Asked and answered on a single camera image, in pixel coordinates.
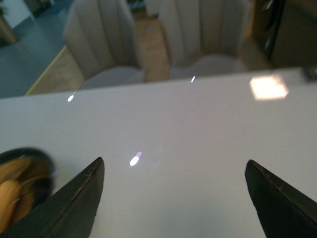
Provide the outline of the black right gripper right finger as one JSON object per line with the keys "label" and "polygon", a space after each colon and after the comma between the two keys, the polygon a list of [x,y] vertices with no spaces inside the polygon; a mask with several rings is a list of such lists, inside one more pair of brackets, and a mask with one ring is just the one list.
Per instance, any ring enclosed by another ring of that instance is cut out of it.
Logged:
{"label": "black right gripper right finger", "polygon": [[315,238],[317,203],[249,160],[245,179],[252,203],[267,238]]}

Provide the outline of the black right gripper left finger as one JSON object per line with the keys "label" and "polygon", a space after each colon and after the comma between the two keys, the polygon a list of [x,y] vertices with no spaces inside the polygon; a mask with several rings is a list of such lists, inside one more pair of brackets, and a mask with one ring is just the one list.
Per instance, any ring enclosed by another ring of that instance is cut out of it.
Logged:
{"label": "black right gripper left finger", "polygon": [[98,157],[46,202],[0,236],[88,238],[101,200],[104,174],[104,161]]}

